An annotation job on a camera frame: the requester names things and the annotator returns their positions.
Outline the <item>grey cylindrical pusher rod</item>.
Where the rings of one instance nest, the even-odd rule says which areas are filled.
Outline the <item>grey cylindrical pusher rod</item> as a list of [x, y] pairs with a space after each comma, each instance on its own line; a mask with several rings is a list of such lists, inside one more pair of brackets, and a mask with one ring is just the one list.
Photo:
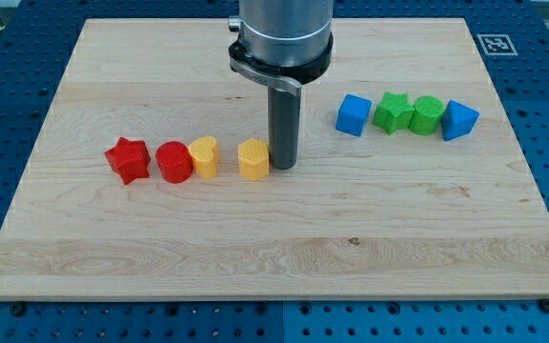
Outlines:
[[268, 88], [268, 136], [272, 165], [292, 168], [297, 159], [300, 98], [287, 91]]

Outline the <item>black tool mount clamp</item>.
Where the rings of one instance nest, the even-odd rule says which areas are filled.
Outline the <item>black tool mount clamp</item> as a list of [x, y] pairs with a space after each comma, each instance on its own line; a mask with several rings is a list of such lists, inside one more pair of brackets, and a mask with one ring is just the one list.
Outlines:
[[303, 85], [315, 81], [329, 68], [333, 45], [334, 36], [330, 34], [325, 51], [315, 60], [299, 66], [282, 67], [253, 58], [236, 40], [228, 47], [230, 68], [256, 84], [299, 97]]

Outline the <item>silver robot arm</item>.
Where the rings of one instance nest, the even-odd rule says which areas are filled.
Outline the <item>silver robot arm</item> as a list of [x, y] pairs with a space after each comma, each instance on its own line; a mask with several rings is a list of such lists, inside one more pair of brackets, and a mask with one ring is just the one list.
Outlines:
[[297, 159], [302, 87], [331, 63], [333, 0], [240, 0], [229, 20], [237, 39], [230, 67], [268, 91], [270, 160], [279, 170]]

